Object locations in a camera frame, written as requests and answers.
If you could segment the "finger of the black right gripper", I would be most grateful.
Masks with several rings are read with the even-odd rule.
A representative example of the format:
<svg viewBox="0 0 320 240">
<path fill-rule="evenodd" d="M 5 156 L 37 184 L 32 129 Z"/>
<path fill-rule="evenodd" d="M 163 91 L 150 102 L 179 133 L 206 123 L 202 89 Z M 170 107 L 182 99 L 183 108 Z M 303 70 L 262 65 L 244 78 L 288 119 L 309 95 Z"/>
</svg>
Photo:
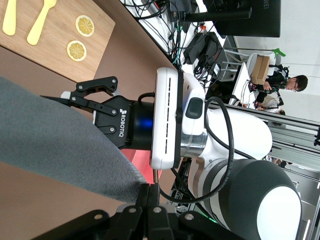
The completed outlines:
<svg viewBox="0 0 320 240">
<path fill-rule="evenodd" d="M 74 91 L 65 91 L 61 94 L 61 97 L 44 96 L 41 97 L 56 101 L 68 107 L 75 107 L 93 113 L 97 111 L 108 116 L 115 116 L 118 111 L 111 106 L 96 102 L 94 100 L 86 99 L 85 97 L 104 92 L 109 96 L 113 96 L 113 93 L 117 90 L 118 79 L 115 76 L 103 77 L 99 79 L 93 79 L 88 81 L 82 81 L 76 84 Z"/>
<path fill-rule="evenodd" d="M 116 128 L 112 125 L 98 125 L 98 115 L 97 111 L 93 111 L 93 121 L 92 123 L 104 134 L 104 135 L 109 135 L 109 134 L 114 134 L 116 132 Z"/>
</svg>

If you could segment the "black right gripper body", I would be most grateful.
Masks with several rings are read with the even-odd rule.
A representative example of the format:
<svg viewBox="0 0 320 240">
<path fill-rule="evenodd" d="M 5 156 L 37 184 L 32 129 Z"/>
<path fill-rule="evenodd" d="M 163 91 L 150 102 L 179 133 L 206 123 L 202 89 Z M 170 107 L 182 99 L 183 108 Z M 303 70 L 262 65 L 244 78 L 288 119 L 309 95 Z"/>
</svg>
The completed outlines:
<svg viewBox="0 0 320 240">
<path fill-rule="evenodd" d="M 154 105 L 150 102 L 115 96 L 103 103 L 117 110 L 114 116 L 97 112 L 99 126 L 114 126 L 105 136 L 119 149 L 150 150 L 152 146 Z"/>
</svg>

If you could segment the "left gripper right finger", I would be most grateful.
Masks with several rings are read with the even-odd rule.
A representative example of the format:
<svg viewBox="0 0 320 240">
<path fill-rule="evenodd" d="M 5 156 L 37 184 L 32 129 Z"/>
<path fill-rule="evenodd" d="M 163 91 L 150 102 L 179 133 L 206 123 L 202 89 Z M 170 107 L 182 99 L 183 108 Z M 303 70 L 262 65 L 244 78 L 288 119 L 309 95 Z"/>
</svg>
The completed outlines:
<svg viewBox="0 0 320 240">
<path fill-rule="evenodd" d="M 151 184 L 147 202 L 149 240 L 241 240 L 197 211 L 177 215 L 170 205 L 160 205 L 160 186 Z"/>
</svg>

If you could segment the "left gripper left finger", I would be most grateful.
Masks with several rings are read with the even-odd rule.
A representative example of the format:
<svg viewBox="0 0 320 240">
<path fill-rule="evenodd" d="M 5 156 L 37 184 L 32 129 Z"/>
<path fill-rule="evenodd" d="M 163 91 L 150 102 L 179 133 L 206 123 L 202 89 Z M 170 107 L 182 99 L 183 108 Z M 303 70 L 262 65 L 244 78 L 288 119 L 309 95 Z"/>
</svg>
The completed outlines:
<svg viewBox="0 0 320 240">
<path fill-rule="evenodd" d="M 144 183 L 136 202 L 124 204 L 113 216 L 96 209 L 55 227 L 35 240 L 135 240 L 139 233 L 143 206 L 148 201 L 150 185 Z"/>
</svg>

